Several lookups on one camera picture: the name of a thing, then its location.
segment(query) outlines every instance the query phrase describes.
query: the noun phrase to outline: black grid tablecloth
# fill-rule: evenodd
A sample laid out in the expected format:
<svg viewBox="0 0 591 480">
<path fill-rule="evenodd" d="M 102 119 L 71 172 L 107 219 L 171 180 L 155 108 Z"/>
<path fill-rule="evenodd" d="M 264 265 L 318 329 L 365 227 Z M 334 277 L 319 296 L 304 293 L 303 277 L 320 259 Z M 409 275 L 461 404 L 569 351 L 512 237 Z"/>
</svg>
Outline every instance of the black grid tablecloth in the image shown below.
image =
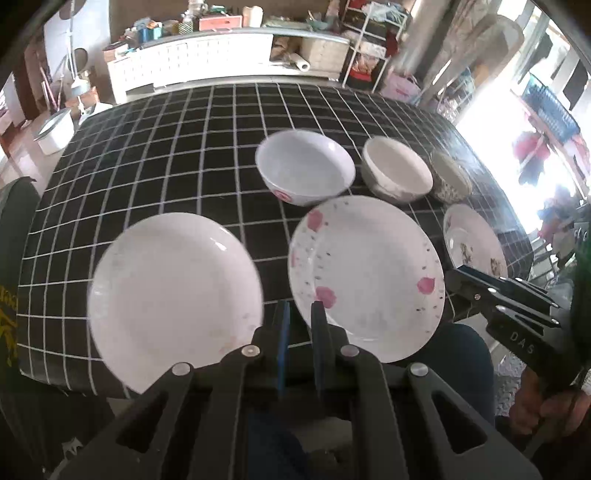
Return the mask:
<svg viewBox="0 0 591 480">
<path fill-rule="evenodd" d="M 86 296 L 109 244 L 135 222 L 159 213 L 204 215 L 239 238 L 260 273 L 265 315 L 272 314 L 277 300 L 291 298 L 288 243 L 308 209 L 278 201 L 255 167 L 257 145 L 286 128 L 324 133 L 343 145 L 357 166 L 372 135 L 400 140 L 423 158 L 435 148 L 458 158 L 475 187 L 466 203 L 497 232 L 510 276 L 527 278 L 530 243 L 506 196 L 439 115 L 329 87 L 248 84 L 182 90 L 90 118 L 66 148 L 35 214 L 22 263 L 22 372 L 64 389 L 129 395 L 94 346 Z M 349 193 L 371 195 L 359 167 Z M 426 197 L 402 209 L 431 238 L 445 268 L 443 205 Z M 447 296 L 443 320 L 465 317 L 468 310 L 463 299 Z"/>
</svg>

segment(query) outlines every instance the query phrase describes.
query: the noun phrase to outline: human hand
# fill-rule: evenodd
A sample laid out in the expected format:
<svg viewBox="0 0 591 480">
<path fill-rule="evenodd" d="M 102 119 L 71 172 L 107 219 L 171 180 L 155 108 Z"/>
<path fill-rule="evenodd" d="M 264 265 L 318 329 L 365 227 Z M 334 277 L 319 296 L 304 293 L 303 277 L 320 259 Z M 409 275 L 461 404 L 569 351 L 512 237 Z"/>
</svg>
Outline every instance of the human hand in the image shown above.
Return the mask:
<svg viewBox="0 0 591 480">
<path fill-rule="evenodd" d="M 509 411 L 511 429 L 514 433 L 529 435 L 541 418 L 560 420 L 569 411 L 574 395 L 577 395 L 574 408 L 563 429 L 563 436 L 572 434 L 583 421 L 591 406 L 591 397 L 582 391 L 564 391 L 544 401 L 541 394 L 540 379 L 527 367 L 521 375 L 521 387 L 515 394 L 515 403 Z"/>
</svg>

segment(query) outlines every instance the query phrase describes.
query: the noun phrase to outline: metal bolt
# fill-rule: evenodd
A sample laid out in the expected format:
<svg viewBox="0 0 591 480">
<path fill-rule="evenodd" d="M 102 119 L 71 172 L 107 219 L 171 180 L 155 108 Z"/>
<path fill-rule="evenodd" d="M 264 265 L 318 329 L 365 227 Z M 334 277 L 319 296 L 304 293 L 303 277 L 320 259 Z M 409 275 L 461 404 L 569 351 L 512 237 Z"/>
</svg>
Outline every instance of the metal bolt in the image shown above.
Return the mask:
<svg viewBox="0 0 591 480">
<path fill-rule="evenodd" d="M 357 356 L 359 349 L 355 345 L 343 345 L 340 348 L 340 354 L 343 356 Z"/>
<path fill-rule="evenodd" d="M 173 365 L 173 373 L 177 377 L 182 377 L 183 375 L 187 375 L 191 371 L 191 365 L 186 364 L 185 362 L 179 362 Z"/>
<path fill-rule="evenodd" d="M 242 355 L 244 356 L 257 356 L 261 353 L 261 349 L 256 345 L 246 345 L 242 347 Z"/>
<path fill-rule="evenodd" d="M 425 375 L 427 375 L 429 373 L 429 367 L 425 364 L 412 364 L 410 366 L 410 372 L 415 376 L 415 377 L 424 377 Z"/>
</svg>

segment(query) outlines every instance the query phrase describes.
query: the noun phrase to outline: red logo on bowl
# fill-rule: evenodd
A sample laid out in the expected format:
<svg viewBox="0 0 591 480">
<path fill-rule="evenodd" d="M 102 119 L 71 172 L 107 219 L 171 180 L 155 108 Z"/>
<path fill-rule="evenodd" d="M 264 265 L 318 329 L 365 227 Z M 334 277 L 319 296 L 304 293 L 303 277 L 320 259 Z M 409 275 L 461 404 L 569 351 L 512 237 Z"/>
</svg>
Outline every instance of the red logo on bowl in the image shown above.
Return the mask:
<svg viewBox="0 0 591 480">
<path fill-rule="evenodd" d="M 273 190 L 273 194 L 275 194 L 278 199 L 283 200 L 284 202 L 293 202 L 293 199 L 281 190 Z"/>
</svg>

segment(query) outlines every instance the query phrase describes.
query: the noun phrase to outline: blue basket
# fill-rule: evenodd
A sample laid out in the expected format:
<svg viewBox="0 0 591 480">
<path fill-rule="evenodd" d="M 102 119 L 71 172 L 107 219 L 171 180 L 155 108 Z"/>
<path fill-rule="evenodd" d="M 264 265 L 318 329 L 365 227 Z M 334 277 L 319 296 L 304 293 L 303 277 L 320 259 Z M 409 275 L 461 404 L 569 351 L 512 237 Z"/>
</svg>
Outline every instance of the blue basket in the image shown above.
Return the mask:
<svg viewBox="0 0 591 480">
<path fill-rule="evenodd" d="M 579 125 L 570 112 L 560 103 L 552 90 L 534 75 L 530 74 L 530 81 L 521 98 L 548 125 L 560 143 L 564 144 L 573 135 L 581 133 Z"/>
</svg>

